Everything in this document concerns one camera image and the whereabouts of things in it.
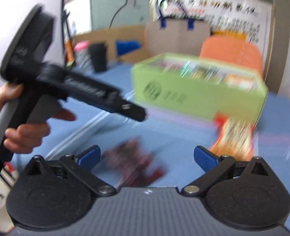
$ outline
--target light green storage box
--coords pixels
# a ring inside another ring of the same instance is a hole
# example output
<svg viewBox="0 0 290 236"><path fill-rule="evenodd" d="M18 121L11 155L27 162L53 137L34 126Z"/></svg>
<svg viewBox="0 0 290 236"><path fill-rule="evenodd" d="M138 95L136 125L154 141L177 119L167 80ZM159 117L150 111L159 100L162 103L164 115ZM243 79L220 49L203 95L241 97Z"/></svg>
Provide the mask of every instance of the light green storage box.
<svg viewBox="0 0 290 236"><path fill-rule="evenodd" d="M211 83L205 79L180 77L157 66L164 61L185 64L187 61L205 67L217 67L221 71L236 72L252 77L256 90L242 90L226 84ZM252 71L221 61L200 59L173 53L164 53L135 64L132 69L135 101L163 107L176 112L212 120L222 113L256 124L268 93L260 76Z"/></svg>

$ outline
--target black circular cover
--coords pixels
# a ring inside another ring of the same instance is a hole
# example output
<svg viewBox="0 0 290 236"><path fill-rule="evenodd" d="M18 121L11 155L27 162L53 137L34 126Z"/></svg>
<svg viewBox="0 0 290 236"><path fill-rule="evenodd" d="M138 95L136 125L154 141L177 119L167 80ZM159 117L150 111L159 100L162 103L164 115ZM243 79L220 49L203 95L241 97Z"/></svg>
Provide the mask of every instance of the black circular cover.
<svg viewBox="0 0 290 236"><path fill-rule="evenodd" d="M230 179L215 184L207 206L220 221L240 228L268 228L284 222L290 212L286 189L272 181Z"/></svg>
<svg viewBox="0 0 290 236"><path fill-rule="evenodd" d="M54 230L71 225L90 209L89 190L72 179L29 176L14 186L6 208L14 223L33 230Z"/></svg>

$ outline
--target gray ribbed panel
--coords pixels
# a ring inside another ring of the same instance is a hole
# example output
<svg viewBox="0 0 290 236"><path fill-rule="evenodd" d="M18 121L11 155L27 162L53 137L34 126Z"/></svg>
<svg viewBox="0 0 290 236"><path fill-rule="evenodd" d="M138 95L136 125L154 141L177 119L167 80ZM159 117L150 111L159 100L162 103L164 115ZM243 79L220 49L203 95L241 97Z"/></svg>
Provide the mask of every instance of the gray ribbed panel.
<svg viewBox="0 0 290 236"><path fill-rule="evenodd" d="M264 232L232 229L215 220L197 198L175 188L122 188L99 198L89 213L69 228L30 232L16 228L10 236L289 236L278 227Z"/></svg>

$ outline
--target red and yellow snack bag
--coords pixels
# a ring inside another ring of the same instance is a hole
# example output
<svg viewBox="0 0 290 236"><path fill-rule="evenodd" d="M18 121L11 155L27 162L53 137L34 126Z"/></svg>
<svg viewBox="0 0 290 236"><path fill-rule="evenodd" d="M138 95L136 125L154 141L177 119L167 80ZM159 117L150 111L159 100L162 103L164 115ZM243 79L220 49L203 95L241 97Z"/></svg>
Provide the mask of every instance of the red and yellow snack bag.
<svg viewBox="0 0 290 236"><path fill-rule="evenodd" d="M252 131L250 123L217 115L218 139L210 148L217 156L228 154L238 161L249 161L253 157Z"/></svg>

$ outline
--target finger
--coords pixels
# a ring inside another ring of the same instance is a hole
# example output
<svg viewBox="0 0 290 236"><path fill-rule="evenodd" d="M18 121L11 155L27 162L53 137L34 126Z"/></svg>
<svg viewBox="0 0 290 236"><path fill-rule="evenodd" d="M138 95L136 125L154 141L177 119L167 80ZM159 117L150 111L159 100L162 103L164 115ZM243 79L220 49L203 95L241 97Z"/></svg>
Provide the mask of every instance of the finger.
<svg viewBox="0 0 290 236"><path fill-rule="evenodd" d="M23 85L5 84L0 88L0 111L5 102L18 98L23 92Z"/></svg>
<svg viewBox="0 0 290 236"><path fill-rule="evenodd" d="M62 109L59 111L55 116L53 116L55 119L59 120L66 120L66 121L75 121L76 116L69 110L67 109Z"/></svg>
<svg viewBox="0 0 290 236"><path fill-rule="evenodd" d="M12 130L15 131L15 129L7 129L6 131L12 132ZM17 128L17 133L29 138L43 138L50 134L50 127L47 123L22 124Z"/></svg>
<svg viewBox="0 0 290 236"><path fill-rule="evenodd" d="M32 148L26 146L20 146L10 139L6 139L4 141L4 146L13 153L16 154L30 154L32 152Z"/></svg>
<svg viewBox="0 0 290 236"><path fill-rule="evenodd" d="M19 146L25 146L28 148L34 148L42 144L41 137L34 137L34 138L25 137L19 134L19 132L14 129L6 130L5 137L7 137L9 140L11 140L11 142Z"/></svg>

